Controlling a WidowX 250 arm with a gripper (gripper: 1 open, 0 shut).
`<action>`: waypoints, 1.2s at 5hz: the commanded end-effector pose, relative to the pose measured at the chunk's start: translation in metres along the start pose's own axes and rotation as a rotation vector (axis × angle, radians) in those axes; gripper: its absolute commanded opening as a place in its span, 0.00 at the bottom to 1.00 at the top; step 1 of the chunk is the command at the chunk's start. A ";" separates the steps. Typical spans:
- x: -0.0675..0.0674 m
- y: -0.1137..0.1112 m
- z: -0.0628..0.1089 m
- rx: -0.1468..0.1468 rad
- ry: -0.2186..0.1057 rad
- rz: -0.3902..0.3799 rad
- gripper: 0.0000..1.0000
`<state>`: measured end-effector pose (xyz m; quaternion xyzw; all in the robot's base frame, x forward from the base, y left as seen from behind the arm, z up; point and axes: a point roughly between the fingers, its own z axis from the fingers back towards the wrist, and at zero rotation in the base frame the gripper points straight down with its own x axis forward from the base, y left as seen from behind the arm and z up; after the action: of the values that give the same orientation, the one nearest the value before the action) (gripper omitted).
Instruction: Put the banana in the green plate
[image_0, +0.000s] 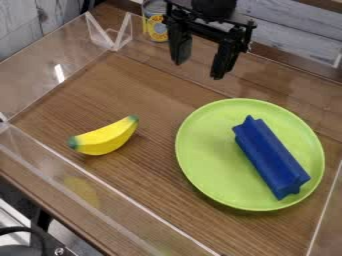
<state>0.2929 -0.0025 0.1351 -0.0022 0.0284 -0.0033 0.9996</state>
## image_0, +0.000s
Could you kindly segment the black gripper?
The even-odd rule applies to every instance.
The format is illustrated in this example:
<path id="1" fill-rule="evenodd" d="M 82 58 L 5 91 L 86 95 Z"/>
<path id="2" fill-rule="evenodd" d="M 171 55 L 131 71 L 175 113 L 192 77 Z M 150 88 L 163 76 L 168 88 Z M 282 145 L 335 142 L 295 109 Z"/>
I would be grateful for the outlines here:
<path id="1" fill-rule="evenodd" d="M 219 42 L 229 32 L 215 27 L 215 24 L 229 24 L 242 30 L 241 49 L 235 40 L 225 38 L 214 56 L 210 76 L 215 80 L 222 79 L 233 70 L 239 51 L 250 50 L 257 22 L 237 12 L 238 0 L 164 0 L 164 2 L 170 54 L 176 65 L 183 64 L 191 56 L 191 34 Z"/>

